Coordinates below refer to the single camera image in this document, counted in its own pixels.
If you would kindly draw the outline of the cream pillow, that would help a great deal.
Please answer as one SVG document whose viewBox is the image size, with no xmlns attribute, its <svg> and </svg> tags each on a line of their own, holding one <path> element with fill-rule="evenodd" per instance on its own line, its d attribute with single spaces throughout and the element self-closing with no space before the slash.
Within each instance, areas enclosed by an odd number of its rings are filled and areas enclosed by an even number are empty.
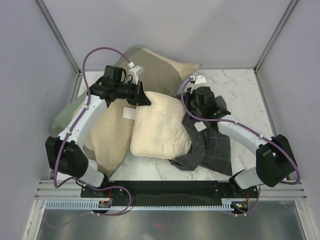
<svg viewBox="0 0 320 240">
<path fill-rule="evenodd" d="M 130 152 L 167 160 L 187 154 L 192 142 L 183 125 L 186 111 L 181 101 L 153 91 L 145 94 L 151 105 L 123 108 L 122 117 L 134 121 Z"/>
</svg>

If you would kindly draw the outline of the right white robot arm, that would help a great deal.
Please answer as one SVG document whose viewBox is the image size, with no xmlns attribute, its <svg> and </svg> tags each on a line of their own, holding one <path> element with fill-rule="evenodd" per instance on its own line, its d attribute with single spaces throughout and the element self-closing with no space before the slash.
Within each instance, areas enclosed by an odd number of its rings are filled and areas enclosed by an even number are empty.
<svg viewBox="0 0 320 240">
<path fill-rule="evenodd" d="M 233 197 L 241 197 L 254 186 L 273 188 L 279 183 L 286 184 L 286 177 L 298 172 L 285 136 L 264 134 L 240 123 L 228 110 L 218 107 L 210 87 L 188 88 L 181 97 L 192 118 L 237 141 L 255 155 L 254 167 L 239 171 L 229 179 L 228 191 Z"/>
</svg>

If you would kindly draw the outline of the dark grey plaid pillowcase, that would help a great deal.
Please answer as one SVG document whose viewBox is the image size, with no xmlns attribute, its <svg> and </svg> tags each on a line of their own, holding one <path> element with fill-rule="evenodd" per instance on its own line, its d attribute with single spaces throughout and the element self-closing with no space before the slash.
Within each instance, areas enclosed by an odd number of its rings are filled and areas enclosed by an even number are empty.
<svg viewBox="0 0 320 240">
<path fill-rule="evenodd" d="M 203 167 L 231 176 L 233 170 L 230 138 L 212 127 L 198 131 L 195 123 L 196 120 L 188 113 L 184 115 L 182 125 L 191 140 L 191 145 L 187 148 L 187 153 L 171 160 L 171 165 L 181 171 L 194 171 L 197 167 Z"/>
</svg>

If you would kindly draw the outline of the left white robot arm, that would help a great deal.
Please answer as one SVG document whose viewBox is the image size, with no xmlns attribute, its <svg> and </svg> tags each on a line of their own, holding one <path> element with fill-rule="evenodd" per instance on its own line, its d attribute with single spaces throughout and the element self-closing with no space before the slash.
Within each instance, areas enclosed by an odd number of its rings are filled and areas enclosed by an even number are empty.
<svg viewBox="0 0 320 240">
<path fill-rule="evenodd" d="M 106 66 L 104 75 L 87 91 L 84 103 L 68 126 L 57 137 L 48 137 L 45 148 L 50 168 L 53 170 L 53 182 L 56 188 L 58 173 L 68 175 L 81 183 L 92 186 L 92 192 L 105 197 L 110 190 L 108 178 L 90 165 L 84 153 L 86 137 L 97 119 L 107 111 L 117 99 L 126 100 L 132 106 L 149 106 L 150 100 L 144 93 L 139 76 L 144 73 L 141 66 L 128 64 L 129 80 L 122 81 L 125 70 L 120 67 Z"/>
</svg>

